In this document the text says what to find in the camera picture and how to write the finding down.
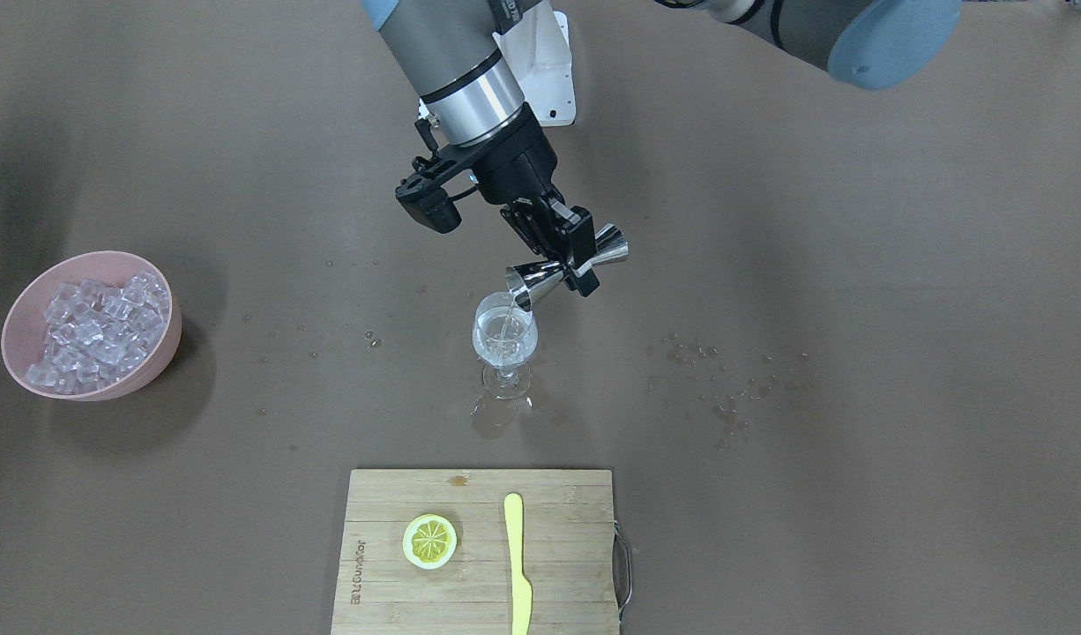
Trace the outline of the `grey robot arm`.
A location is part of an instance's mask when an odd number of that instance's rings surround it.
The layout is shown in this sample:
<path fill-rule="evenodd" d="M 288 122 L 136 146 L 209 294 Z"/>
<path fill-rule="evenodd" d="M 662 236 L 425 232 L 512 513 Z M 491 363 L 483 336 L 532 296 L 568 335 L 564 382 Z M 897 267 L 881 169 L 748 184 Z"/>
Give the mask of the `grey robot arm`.
<path fill-rule="evenodd" d="M 428 115 L 416 121 L 429 155 L 415 157 L 396 200 L 424 228 L 458 228 L 445 185 L 471 172 L 537 264 L 507 270 L 523 310 L 564 285 L 587 297 L 598 266 L 628 256 L 620 230 L 593 227 L 553 185 L 557 158 L 521 81 L 497 43 L 535 11 L 533 1 L 366 1 L 375 31 Z M 951 38 L 959 1 L 668 1 L 755 34 L 839 83 L 882 90 L 919 72 Z"/>

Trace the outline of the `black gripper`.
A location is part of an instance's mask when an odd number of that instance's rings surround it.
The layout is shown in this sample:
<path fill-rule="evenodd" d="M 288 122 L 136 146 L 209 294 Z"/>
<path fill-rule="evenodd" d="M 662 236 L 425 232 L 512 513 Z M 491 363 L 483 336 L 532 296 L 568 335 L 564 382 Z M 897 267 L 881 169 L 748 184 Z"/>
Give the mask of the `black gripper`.
<path fill-rule="evenodd" d="M 536 256 L 560 260 L 568 285 L 580 297 L 591 295 L 600 286 L 592 265 L 593 215 L 584 206 L 566 206 L 557 198 L 557 158 L 532 106 L 521 105 L 495 131 L 464 142 L 459 150 L 472 158 L 481 197 L 499 208 L 517 237 Z"/>

